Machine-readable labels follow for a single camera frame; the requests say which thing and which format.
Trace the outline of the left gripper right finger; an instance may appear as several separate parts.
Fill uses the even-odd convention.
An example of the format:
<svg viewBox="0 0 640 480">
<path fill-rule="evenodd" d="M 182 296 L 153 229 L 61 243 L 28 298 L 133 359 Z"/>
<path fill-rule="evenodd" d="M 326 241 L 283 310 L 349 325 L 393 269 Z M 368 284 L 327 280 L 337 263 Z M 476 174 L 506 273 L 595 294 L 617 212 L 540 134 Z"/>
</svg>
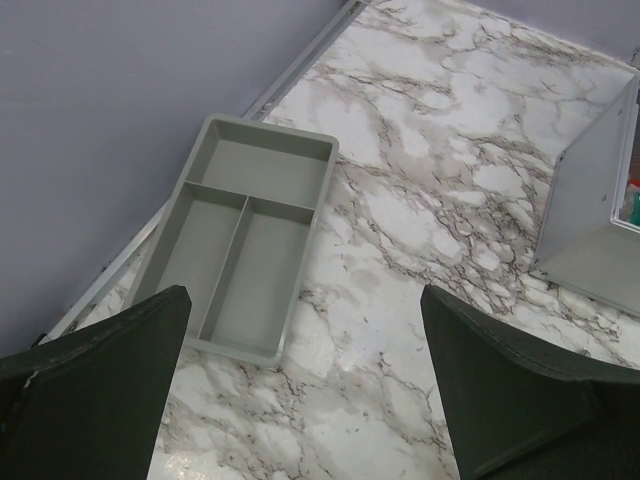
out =
<svg viewBox="0 0 640 480">
<path fill-rule="evenodd" d="M 636 479 L 639 373 L 428 285 L 421 312 L 463 479 Z"/>
</svg>

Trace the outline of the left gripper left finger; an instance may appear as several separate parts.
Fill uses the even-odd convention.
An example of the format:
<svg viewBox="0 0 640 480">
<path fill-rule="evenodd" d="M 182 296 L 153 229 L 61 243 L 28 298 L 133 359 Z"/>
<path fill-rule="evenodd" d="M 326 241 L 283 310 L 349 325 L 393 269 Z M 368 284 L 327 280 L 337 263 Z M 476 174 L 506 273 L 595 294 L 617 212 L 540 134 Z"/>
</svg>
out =
<svg viewBox="0 0 640 480">
<path fill-rule="evenodd" d="M 170 286 L 2 358 L 2 478 L 146 478 L 191 307 Z"/>
</svg>

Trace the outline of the blue pouch packet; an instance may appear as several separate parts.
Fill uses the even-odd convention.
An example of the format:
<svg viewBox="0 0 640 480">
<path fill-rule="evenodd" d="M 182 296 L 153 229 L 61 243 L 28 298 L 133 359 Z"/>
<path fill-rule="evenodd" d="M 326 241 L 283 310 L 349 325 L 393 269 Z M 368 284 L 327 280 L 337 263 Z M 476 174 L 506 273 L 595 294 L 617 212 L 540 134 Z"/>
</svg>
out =
<svg viewBox="0 0 640 480">
<path fill-rule="evenodd" d="M 640 225 L 640 193 L 631 192 L 625 195 L 619 219 L 631 225 Z"/>
</svg>

